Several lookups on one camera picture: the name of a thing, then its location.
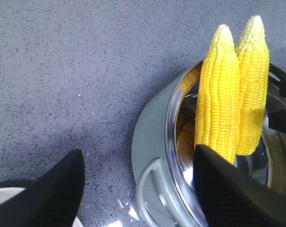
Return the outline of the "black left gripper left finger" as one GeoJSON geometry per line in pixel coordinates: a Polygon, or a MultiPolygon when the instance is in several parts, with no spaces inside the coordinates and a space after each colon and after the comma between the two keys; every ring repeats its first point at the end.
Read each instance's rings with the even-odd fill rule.
{"type": "Polygon", "coordinates": [[[70,151],[38,180],[0,204],[0,227],[71,227],[84,190],[84,158],[70,151]]]}

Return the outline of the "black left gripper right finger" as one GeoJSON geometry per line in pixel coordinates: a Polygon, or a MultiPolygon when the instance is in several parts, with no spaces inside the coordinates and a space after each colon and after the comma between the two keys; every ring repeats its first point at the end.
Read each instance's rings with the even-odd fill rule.
{"type": "Polygon", "coordinates": [[[286,227],[286,196],[197,145],[193,185],[210,227],[286,227]]]}

